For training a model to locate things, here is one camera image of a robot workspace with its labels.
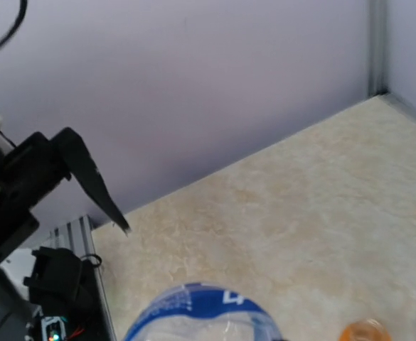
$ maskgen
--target orange bottle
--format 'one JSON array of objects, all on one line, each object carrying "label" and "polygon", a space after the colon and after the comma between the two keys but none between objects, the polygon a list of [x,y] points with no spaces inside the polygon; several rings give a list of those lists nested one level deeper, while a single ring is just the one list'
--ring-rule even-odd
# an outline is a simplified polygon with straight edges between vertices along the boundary
[{"label": "orange bottle", "polygon": [[369,318],[350,324],[339,341],[391,341],[391,337],[381,323]]}]

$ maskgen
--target beige marble surface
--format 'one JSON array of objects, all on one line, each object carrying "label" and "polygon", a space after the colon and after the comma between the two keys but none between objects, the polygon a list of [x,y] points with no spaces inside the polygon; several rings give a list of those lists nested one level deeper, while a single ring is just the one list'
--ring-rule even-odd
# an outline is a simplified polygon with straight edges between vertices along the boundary
[{"label": "beige marble surface", "polygon": [[416,124],[368,100],[93,233],[119,339],[157,294],[214,281],[290,341],[359,318],[416,340]]}]

